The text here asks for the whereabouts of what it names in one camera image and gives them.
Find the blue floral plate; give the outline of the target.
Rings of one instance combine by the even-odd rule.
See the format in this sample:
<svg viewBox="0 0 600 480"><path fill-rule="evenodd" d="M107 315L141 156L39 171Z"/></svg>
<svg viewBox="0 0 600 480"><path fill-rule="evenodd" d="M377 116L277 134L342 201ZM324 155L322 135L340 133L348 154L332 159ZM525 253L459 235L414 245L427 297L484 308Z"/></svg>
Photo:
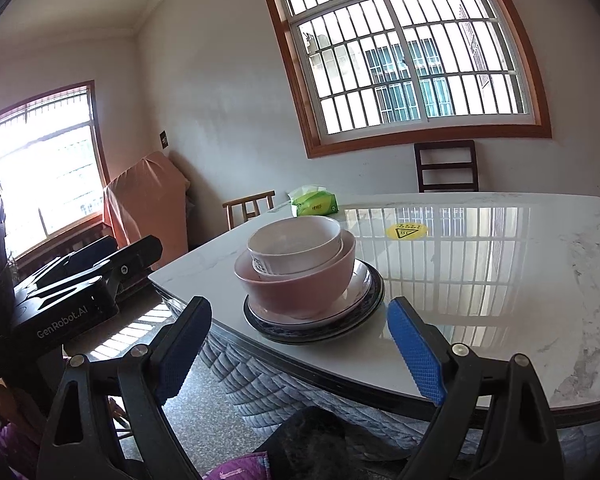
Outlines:
<svg viewBox="0 0 600 480"><path fill-rule="evenodd" d="M309 330L291 330L290 328L278 328L268 323L262 323L247 312L246 297L242 310L244 311L247 323L254 328L265 339L277 342L278 344L291 344L298 346L299 344L313 344L314 342L335 339L350 333L358 326L365 323L380 307L384 299L385 285L379 272L365 262L370 268L372 274L372 288L365 299L356 306L351 313L346 314L343 318L329 323L325 326L310 328Z"/></svg>

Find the white plate pink flowers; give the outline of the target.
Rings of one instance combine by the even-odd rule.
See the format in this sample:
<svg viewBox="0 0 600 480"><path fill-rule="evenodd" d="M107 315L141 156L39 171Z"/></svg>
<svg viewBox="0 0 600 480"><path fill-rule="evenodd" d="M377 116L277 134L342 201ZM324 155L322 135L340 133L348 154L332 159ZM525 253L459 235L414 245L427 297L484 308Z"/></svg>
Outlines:
<svg viewBox="0 0 600 480"><path fill-rule="evenodd" d="M289 315L268 312L258 304L252 304L249 298L246 298L247 312L252 314L257 321L268 323L274 327L309 330L310 328L317 328L335 322L351 313L370 293L372 281L372 274L370 274L368 265L362 260L356 259L352 278L347 289L330 307L319 314L304 320L292 318Z"/></svg>

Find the pink bowl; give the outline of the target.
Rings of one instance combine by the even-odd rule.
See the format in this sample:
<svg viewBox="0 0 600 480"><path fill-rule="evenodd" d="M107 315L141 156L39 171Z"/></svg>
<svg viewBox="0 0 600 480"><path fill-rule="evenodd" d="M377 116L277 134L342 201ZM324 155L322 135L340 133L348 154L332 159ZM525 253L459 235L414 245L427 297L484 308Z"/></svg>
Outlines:
<svg viewBox="0 0 600 480"><path fill-rule="evenodd" d="M355 237L342 231L344 254L328 268L304 278L286 281L263 281L253 270L245 250L234 264L234 273L244 286L252 304L271 313L292 318L310 318L330 307L347 289L355 264Z"/></svg>

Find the white bowl orange stripes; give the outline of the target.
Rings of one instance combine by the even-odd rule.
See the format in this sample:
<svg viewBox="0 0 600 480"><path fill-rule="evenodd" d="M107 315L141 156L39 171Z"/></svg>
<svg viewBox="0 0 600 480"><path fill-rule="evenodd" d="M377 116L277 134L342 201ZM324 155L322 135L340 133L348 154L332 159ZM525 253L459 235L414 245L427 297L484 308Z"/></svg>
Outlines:
<svg viewBox="0 0 600 480"><path fill-rule="evenodd" d="M304 278L307 275L311 275L317 271L321 271L325 268L328 268L333 263L336 263L343 256L343 254L344 254L344 243L341 242L339 250L336 253L336 255L334 255L328 261L320 264L319 266L314 266L314 268L309 269L309 270L304 270L301 272L294 272L294 273L271 273L271 272L265 271L264 266L262 266L261 263L257 263L256 260L253 260L252 267L253 267L253 270L255 270L257 272L257 274L259 274L260 279L263 281L277 281L277 280L286 281L286 280L291 280L292 278Z"/></svg>

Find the white bowl blue stripes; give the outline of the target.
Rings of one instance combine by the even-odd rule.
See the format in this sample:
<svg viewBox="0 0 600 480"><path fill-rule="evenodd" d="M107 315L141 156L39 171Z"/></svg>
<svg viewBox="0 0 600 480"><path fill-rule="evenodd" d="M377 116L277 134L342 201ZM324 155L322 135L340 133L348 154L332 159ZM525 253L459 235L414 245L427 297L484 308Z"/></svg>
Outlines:
<svg viewBox="0 0 600 480"><path fill-rule="evenodd" d="M321 216L279 220L258 229L247 243L251 260L271 273L309 270L328 261L339 250L341 226Z"/></svg>

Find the orange covered furniture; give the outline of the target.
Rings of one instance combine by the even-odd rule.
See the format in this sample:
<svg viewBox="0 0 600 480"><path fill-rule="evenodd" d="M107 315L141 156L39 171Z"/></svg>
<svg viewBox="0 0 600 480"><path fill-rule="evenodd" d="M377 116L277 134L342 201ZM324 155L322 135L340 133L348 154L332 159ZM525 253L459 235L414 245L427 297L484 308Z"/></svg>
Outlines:
<svg viewBox="0 0 600 480"><path fill-rule="evenodd" d="M186 192L189 180L160 152L143 157L104 188L102 220L120 248L147 235L160 240L158 270L188 252Z"/></svg>

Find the quilted grey table skirt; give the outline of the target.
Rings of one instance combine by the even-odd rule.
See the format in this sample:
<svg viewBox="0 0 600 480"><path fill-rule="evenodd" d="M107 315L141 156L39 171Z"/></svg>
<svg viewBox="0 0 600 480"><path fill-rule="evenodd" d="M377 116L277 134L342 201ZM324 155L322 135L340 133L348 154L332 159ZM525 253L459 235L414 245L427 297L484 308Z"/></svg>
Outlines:
<svg viewBox="0 0 600 480"><path fill-rule="evenodd" d="M541 379L572 478L600 461L600 294L565 299L498 297L468 307L440 297L416 302L422 318L479 356L528 356ZM378 307L349 333L301 346L276 344L244 318L214 320L200 356L245 423L260 436L293 411L318 406L365 428L373 460L414 450L434 406L399 356Z"/></svg>

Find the yellow warning sticker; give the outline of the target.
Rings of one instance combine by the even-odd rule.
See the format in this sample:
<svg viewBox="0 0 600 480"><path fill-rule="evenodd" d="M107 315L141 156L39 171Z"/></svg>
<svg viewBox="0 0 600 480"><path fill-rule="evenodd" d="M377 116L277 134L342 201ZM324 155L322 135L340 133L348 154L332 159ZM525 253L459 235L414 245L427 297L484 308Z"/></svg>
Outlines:
<svg viewBox="0 0 600 480"><path fill-rule="evenodd" d="M428 234L428 226L417 222L396 223L386 229L390 240L419 240Z"/></svg>

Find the light wooden chair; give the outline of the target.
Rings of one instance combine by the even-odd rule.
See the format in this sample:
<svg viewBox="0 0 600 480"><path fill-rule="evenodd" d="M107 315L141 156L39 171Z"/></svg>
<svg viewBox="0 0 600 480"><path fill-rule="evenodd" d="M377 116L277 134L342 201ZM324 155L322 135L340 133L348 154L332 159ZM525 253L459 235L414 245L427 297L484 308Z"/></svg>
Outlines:
<svg viewBox="0 0 600 480"><path fill-rule="evenodd" d="M243 224L250 219L262 214L261 205L265 204L267 210L274 208L275 191L266 191L244 197L235 198L225 202L224 210L227 227L232 230L238 224Z"/></svg>

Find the dark wooden chair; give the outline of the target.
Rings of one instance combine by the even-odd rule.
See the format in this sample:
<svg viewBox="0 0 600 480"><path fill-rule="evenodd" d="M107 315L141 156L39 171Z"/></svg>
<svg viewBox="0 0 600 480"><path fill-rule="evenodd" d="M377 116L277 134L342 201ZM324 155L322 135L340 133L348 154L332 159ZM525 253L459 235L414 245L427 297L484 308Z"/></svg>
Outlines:
<svg viewBox="0 0 600 480"><path fill-rule="evenodd" d="M465 151L469 155L464 162L423 162L422 154L437 151ZM480 191L478 160L474 140L454 140L442 142L422 142L414 144L414 157L419 193L428 192L474 192ZM471 174L467 182L426 183L427 171L464 171Z"/></svg>

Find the green tissue pack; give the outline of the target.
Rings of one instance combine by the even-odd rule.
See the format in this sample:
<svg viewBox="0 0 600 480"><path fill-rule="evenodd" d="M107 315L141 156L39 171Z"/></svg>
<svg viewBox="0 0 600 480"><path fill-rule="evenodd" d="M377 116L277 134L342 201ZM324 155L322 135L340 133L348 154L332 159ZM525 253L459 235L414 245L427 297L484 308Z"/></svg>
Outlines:
<svg viewBox="0 0 600 480"><path fill-rule="evenodd" d="M336 195L321 185L302 185L288 197L294 217L329 216L339 211Z"/></svg>

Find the wooden framed barred window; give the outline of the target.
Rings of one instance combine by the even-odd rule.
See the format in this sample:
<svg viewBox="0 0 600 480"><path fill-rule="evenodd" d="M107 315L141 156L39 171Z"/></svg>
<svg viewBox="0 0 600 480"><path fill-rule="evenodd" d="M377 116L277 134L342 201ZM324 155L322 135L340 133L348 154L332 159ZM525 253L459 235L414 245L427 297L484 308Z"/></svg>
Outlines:
<svg viewBox="0 0 600 480"><path fill-rule="evenodd" d="M512 0L265 1L311 158L552 134Z"/></svg>

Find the side window wooden frame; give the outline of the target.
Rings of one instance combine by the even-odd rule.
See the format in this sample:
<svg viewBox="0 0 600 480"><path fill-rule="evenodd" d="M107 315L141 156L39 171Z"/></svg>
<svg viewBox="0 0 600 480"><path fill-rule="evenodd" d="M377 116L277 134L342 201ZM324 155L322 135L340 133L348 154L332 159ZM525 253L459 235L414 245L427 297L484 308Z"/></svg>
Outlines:
<svg viewBox="0 0 600 480"><path fill-rule="evenodd" d="M9 257L101 214L108 182L93 81L0 112L0 195Z"/></svg>

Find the black wall switch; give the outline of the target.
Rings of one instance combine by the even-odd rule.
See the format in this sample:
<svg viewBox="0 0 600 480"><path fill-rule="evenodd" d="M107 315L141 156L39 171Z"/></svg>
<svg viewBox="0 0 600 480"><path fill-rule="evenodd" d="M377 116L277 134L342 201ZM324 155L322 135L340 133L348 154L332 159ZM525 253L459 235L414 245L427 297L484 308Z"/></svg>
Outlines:
<svg viewBox="0 0 600 480"><path fill-rule="evenodd" d="M164 150L165 148L167 148L169 146L168 137L166 136L166 132L164 130L160 132L159 138L160 138L161 148Z"/></svg>

